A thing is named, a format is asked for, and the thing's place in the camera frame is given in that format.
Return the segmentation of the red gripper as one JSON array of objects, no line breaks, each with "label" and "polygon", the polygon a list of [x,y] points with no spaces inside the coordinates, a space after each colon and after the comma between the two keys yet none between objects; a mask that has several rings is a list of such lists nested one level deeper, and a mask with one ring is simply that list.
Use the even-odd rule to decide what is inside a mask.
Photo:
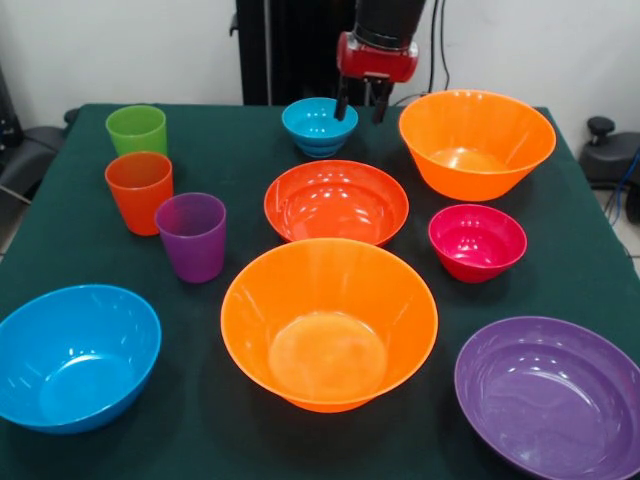
[{"label": "red gripper", "polygon": [[338,121],[345,118],[349,105],[349,78],[377,78],[372,81],[372,121],[374,124],[382,123],[393,91],[393,83],[408,82],[416,70],[418,58],[419,48],[415,41],[406,49],[384,50],[360,42],[352,32],[342,32],[337,44],[337,68],[341,75],[334,118]]}]

